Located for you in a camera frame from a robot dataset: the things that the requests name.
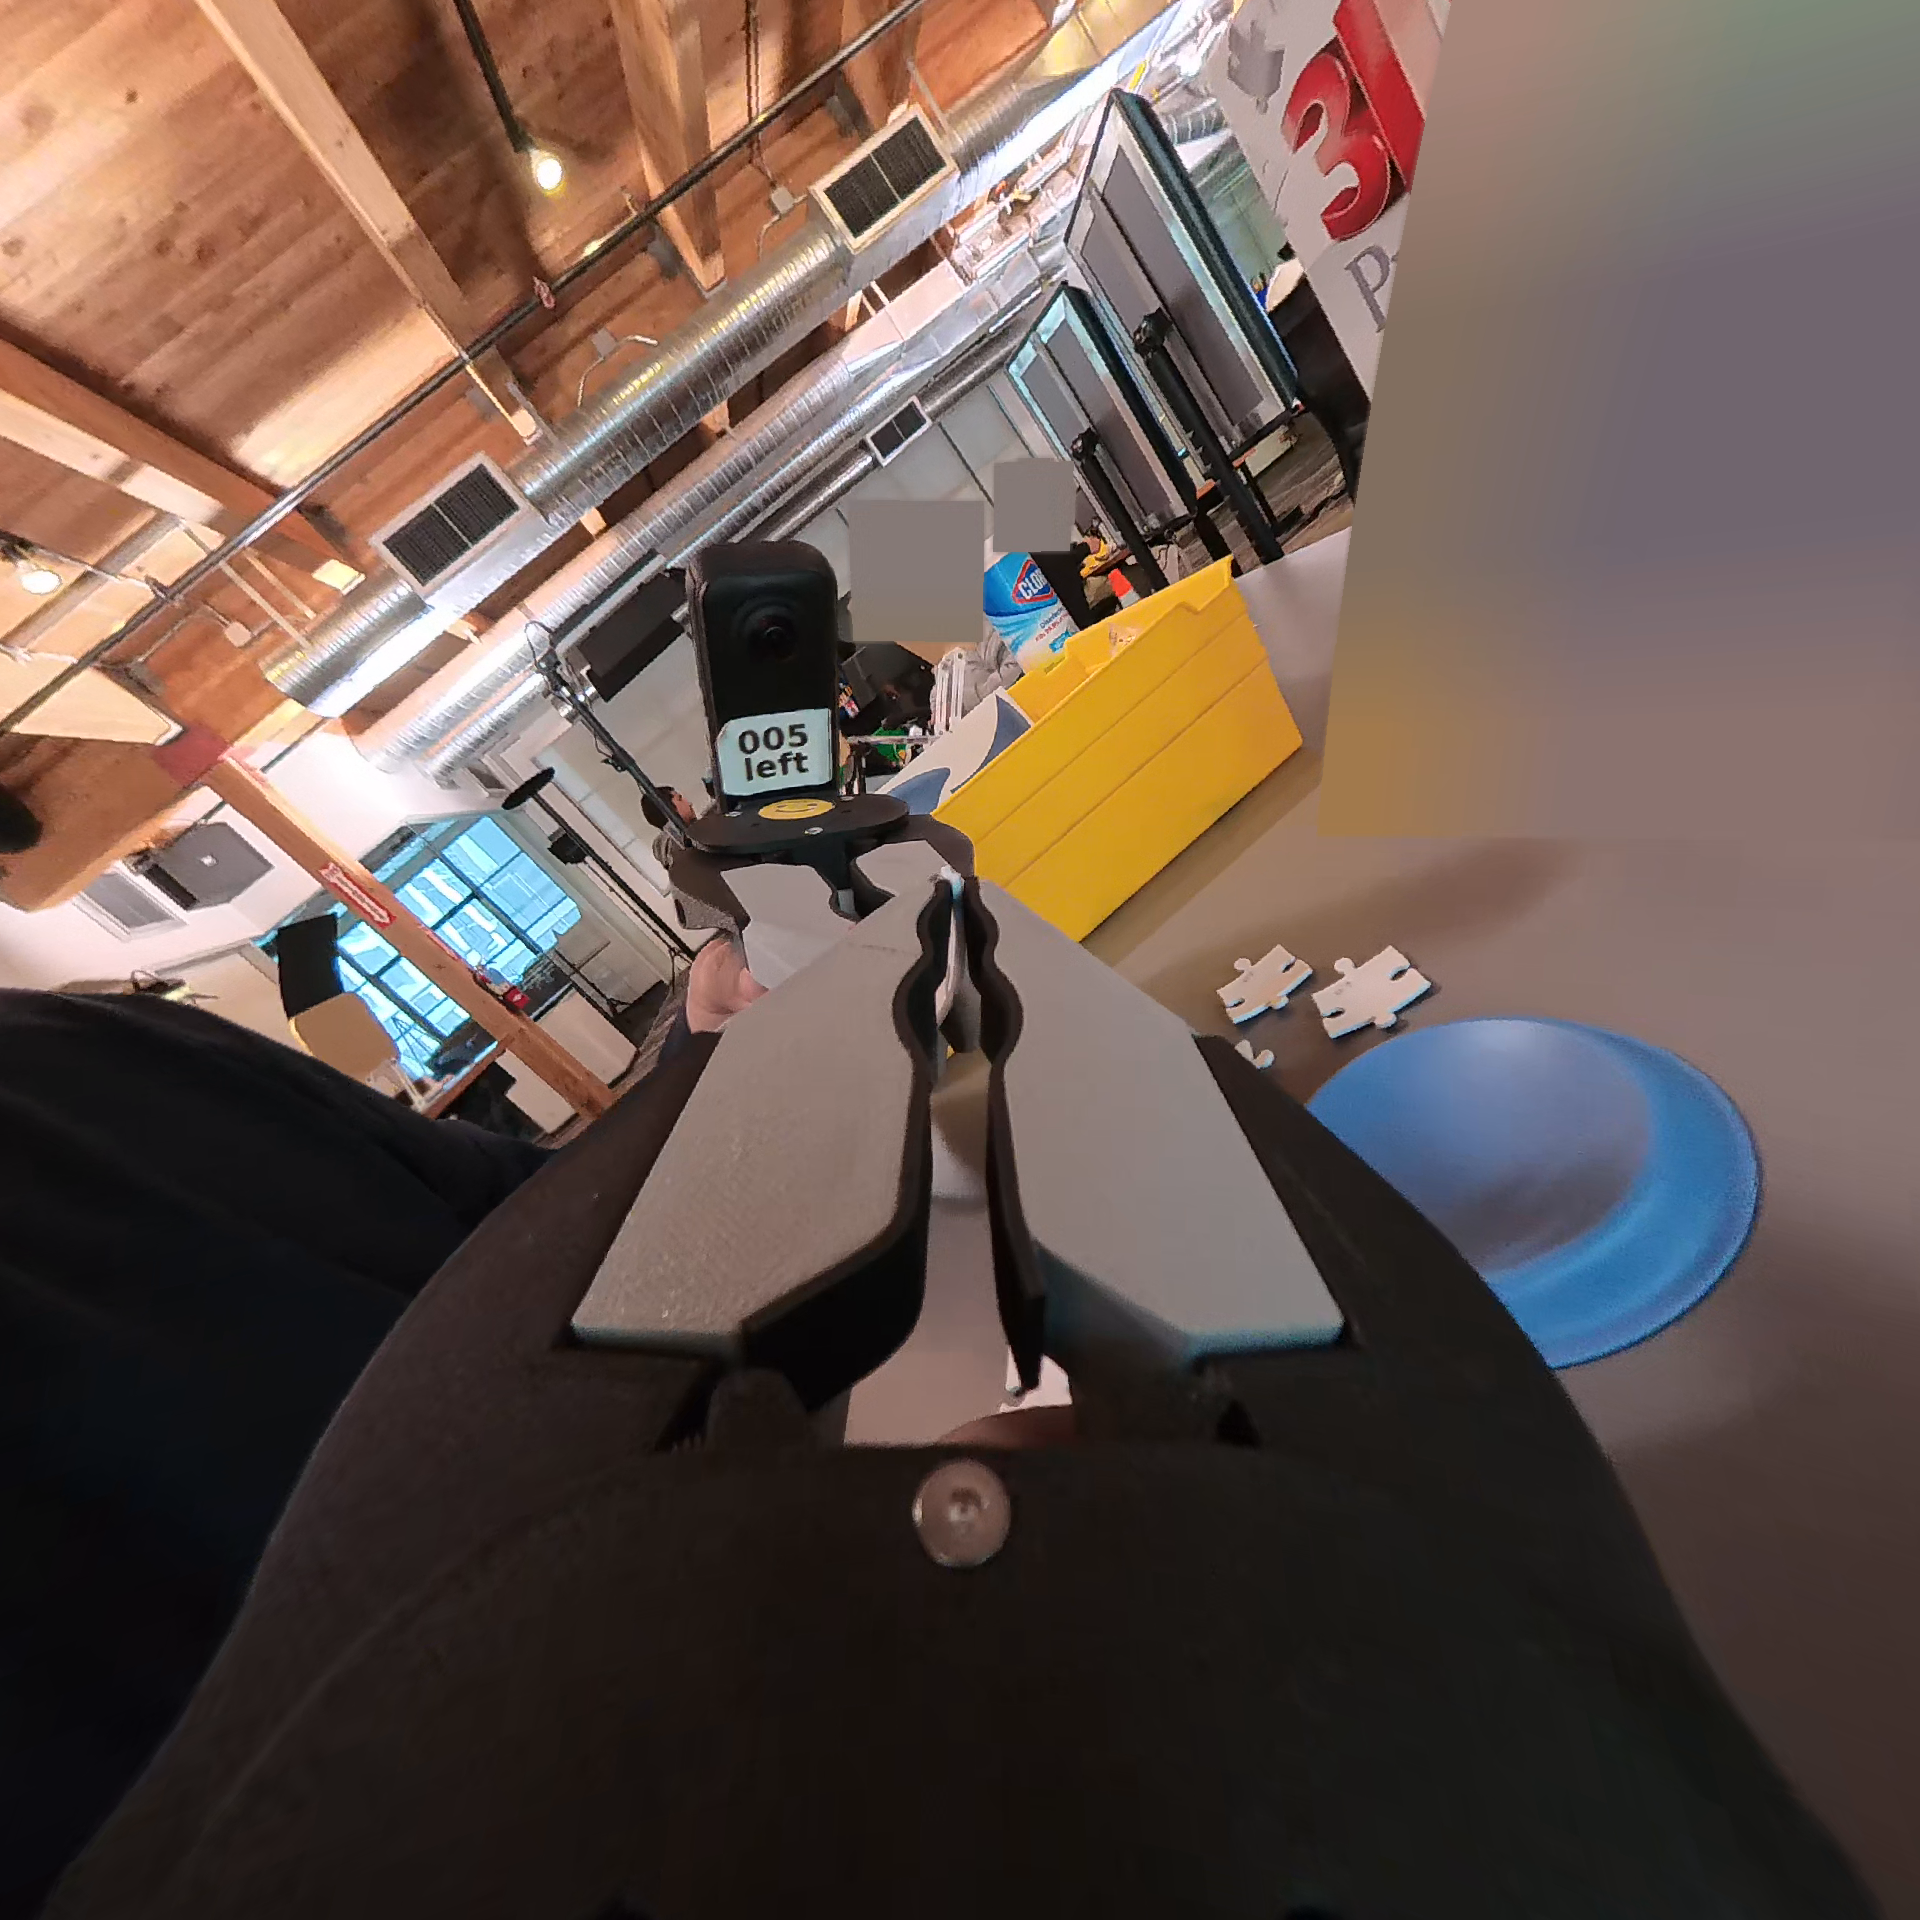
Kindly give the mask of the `person's dark clothing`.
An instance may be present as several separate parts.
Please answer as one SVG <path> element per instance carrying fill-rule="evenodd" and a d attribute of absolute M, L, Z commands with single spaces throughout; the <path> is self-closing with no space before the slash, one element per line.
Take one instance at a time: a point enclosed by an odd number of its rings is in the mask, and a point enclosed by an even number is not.
<path fill-rule="evenodd" d="M 36 1916 L 415 1295 L 522 1186 L 636 1144 L 704 1045 L 560 1151 L 148 994 L 4 990 L 2 1053 L 2 1884 Z"/>

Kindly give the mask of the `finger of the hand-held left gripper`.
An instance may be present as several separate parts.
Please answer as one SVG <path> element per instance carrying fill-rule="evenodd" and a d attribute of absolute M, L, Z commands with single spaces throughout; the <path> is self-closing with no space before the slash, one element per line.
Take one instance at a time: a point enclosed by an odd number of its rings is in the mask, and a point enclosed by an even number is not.
<path fill-rule="evenodd" d="M 932 842 L 890 842 L 851 860 L 851 877 L 830 881 L 802 863 L 740 871 L 740 950 L 764 990 L 778 990 L 836 945 L 858 920 L 907 893 L 924 897 L 944 874 Z"/>

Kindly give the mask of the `disinfecting wipes canister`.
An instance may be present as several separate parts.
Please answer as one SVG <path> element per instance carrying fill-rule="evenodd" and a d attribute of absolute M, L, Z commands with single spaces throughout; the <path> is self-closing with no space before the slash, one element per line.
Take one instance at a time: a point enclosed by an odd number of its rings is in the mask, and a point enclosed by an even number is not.
<path fill-rule="evenodd" d="M 1055 567 L 1067 583 L 1060 593 L 1042 567 L 1060 554 L 1006 552 L 987 565 L 980 584 L 982 641 L 1000 649 L 1018 672 L 1047 666 L 1071 636 L 1094 624 L 1079 592 L 1071 558 Z"/>

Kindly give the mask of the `blue round puzzle stand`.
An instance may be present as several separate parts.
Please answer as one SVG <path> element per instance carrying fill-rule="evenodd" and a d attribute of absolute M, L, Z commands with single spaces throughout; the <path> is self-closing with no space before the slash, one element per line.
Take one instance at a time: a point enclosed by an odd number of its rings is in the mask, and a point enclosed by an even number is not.
<path fill-rule="evenodd" d="M 1419 1028 L 1335 1071 L 1307 1109 L 1458 1247 L 1556 1370 L 1701 1305 L 1759 1214 L 1736 1103 L 1666 1047 L 1592 1023 Z"/>

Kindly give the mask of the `display board on stand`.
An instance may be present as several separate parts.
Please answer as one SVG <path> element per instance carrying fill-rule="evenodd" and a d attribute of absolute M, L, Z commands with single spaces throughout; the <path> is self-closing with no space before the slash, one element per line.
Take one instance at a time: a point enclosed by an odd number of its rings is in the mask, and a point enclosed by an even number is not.
<path fill-rule="evenodd" d="M 1128 88 L 1102 105 L 1064 249 L 1255 560 L 1279 560 L 1282 524 L 1244 462 L 1303 416 L 1299 372 L 1159 116 Z"/>
<path fill-rule="evenodd" d="M 1190 527 L 1195 487 L 1182 446 L 1093 295 L 1064 281 L 1027 332 L 1008 374 L 1071 465 L 1093 526 L 1122 551 L 1135 592 L 1166 589 L 1162 548 Z"/>

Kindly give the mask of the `white vent grille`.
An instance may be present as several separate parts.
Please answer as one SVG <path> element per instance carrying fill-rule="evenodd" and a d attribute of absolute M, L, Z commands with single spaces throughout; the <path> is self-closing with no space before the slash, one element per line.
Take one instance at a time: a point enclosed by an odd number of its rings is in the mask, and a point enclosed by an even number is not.
<path fill-rule="evenodd" d="M 862 252 L 896 229 L 958 175 L 950 142 L 911 103 L 847 160 L 806 189 L 806 198 L 838 245 Z"/>
<path fill-rule="evenodd" d="M 373 534 L 373 551 L 423 599 L 524 526 L 532 504 L 487 455 L 456 465 L 438 488 Z"/>

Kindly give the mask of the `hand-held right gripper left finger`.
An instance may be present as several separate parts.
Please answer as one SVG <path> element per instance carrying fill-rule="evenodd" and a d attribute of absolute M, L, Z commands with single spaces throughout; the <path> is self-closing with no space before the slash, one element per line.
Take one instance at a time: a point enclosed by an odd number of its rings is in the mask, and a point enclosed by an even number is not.
<path fill-rule="evenodd" d="M 764 1369 L 806 1408 L 918 1321 L 944 902 L 902 895 L 715 1038 L 599 1264 L 586 1346 Z"/>

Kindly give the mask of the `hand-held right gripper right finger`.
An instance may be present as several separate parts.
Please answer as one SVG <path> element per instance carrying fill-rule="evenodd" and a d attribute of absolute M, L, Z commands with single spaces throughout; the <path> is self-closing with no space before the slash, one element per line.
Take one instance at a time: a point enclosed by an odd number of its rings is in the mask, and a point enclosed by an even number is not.
<path fill-rule="evenodd" d="M 1012 1391 L 1339 1340 L 1188 1023 L 986 880 L 954 884 L 954 1060 L 954 1200 L 987 1220 Z"/>

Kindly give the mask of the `yellow plastic bin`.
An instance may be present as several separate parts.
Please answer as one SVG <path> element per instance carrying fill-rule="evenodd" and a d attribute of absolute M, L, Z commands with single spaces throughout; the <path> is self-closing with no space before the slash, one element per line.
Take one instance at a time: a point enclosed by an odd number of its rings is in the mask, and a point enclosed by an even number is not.
<path fill-rule="evenodd" d="M 932 813 L 1074 938 L 1306 743 L 1226 560 L 1070 638 L 1012 703 L 1027 730 Z"/>

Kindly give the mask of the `window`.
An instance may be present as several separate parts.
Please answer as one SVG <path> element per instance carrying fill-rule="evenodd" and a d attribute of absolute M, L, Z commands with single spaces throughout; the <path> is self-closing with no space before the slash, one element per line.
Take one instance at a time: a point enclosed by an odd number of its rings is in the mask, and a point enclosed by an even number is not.
<path fill-rule="evenodd" d="M 528 1017 L 575 992 L 560 944 L 582 922 L 582 910 L 502 822 L 472 815 L 397 830 L 367 863 L 446 948 L 493 985 L 517 990 Z M 412 1077 L 452 1077 L 492 1041 L 459 1000 L 341 897 L 319 893 L 294 912 L 315 914 L 335 918 L 342 986 L 371 1007 Z"/>

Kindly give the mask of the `person's left hand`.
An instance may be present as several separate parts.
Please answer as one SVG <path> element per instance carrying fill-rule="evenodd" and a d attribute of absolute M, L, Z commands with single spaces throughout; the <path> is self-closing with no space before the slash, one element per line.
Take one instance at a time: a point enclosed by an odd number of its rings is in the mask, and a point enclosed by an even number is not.
<path fill-rule="evenodd" d="M 738 1013 L 768 990 L 756 981 L 742 944 L 715 934 L 687 966 L 684 1020 L 687 1033 L 719 1033 Z"/>

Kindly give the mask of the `puzzle box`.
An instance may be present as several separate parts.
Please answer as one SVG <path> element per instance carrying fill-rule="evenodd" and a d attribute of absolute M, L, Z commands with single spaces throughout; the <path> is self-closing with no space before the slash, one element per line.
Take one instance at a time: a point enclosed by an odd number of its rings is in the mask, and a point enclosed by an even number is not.
<path fill-rule="evenodd" d="M 1244 1 L 1206 85 L 1285 239 L 1267 306 L 1303 385 L 1364 422 L 1452 1 Z"/>

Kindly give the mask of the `white sheet with blue shapes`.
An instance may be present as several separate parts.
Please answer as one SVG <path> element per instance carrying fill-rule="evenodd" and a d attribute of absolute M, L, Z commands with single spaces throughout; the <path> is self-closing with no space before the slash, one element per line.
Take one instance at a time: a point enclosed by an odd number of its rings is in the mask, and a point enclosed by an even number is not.
<path fill-rule="evenodd" d="M 876 791 L 899 799 L 907 813 L 931 815 L 1028 728 L 1031 720 L 1023 709 L 1006 690 L 997 690 L 944 734 L 938 734 L 924 751 L 899 774 L 879 782 Z"/>

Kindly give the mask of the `silver air duct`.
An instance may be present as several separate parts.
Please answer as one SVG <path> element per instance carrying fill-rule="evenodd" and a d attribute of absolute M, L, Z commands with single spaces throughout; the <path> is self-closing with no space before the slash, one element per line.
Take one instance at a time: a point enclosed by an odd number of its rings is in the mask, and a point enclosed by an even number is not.
<path fill-rule="evenodd" d="M 566 416 L 556 436 L 507 469 L 532 512 L 429 596 L 388 565 L 347 592 L 342 607 L 271 656 L 263 674 L 284 698 L 339 714 L 454 617 L 483 606 L 589 509 L 766 369 L 852 290 L 922 246 L 959 207 L 1034 157 L 1114 85 L 1122 63 L 1023 72 L 986 86 L 944 122 L 958 175 L 862 252 L 838 245 L 806 197 L 806 220 L 755 271 L 675 326 L 653 353 Z"/>

